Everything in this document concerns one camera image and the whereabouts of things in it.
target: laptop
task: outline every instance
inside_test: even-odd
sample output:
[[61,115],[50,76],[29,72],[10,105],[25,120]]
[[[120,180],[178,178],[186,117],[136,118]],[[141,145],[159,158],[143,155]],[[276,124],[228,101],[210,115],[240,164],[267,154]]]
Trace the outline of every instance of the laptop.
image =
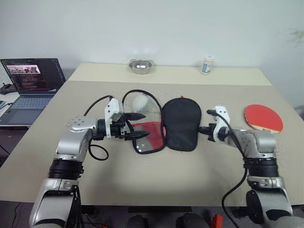
[[0,117],[0,125],[31,126],[66,81],[56,58],[1,59],[20,97]]

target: table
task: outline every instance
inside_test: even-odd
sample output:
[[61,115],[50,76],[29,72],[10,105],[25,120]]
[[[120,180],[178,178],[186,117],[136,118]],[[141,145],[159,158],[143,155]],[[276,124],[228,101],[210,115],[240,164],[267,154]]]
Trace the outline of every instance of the table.
[[[194,99],[202,109],[201,125],[213,122],[205,112],[215,105],[227,108],[233,126],[246,129],[245,106],[262,104],[276,110],[284,122],[284,130],[275,136],[279,172],[291,203],[304,204],[299,175],[304,172],[304,122],[260,70],[215,68],[205,76],[195,67],[157,66],[140,76],[125,65],[90,63],[79,66],[0,168],[0,200],[33,202],[68,120],[104,95],[121,99],[136,88],[152,93],[161,105],[181,95]],[[103,118],[105,105],[106,101],[96,105],[88,116]],[[237,149],[209,142],[201,134],[192,152],[165,148],[139,155],[128,141],[111,138],[97,144],[108,149],[110,158],[96,161],[87,155],[79,179],[84,205],[219,206],[222,195],[244,171]],[[248,190],[244,183],[227,205],[244,206]]]
[[[2,83],[12,84],[12,82],[11,82],[9,76],[7,75],[6,71],[4,70],[4,68],[2,67],[2,65],[0,65],[0,87],[3,86]],[[8,93],[8,94],[5,94],[5,95],[1,95],[0,94],[0,100],[1,101],[5,101],[6,104],[14,102],[18,97],[19,97],[19,93],[18,92]],[[0,109],[0,116],[2,116],[2,114],[8,108],[9,108],[9,106],[7,105],[4,108]]]

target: bottle cap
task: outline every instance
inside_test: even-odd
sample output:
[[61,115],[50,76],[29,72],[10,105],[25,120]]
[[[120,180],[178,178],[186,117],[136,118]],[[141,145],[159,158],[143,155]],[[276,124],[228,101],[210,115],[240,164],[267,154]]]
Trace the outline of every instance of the bottle cap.
[[212,62],[212,61],[214,61],[214,59],[215,59],[215,58],[214,58],[213,55],[206,55],[206,56],[205,56],[205,60],[206,60],[206,61]]

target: laptop trackpad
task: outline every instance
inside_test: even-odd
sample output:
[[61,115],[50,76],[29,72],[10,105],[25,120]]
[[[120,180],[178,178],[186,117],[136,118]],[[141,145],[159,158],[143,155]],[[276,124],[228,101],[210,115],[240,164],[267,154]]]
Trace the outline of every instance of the laptop trackpad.
[[9,124],[32,124],[42,110],[20,110],[10,119]]

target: laptop keyboard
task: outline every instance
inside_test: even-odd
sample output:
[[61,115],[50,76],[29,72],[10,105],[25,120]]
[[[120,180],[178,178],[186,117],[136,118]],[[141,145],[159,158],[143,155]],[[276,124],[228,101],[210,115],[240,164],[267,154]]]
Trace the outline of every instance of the laptop keyboard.
[[13,105],[15,109],[44,109],[51,97],[21,97]]

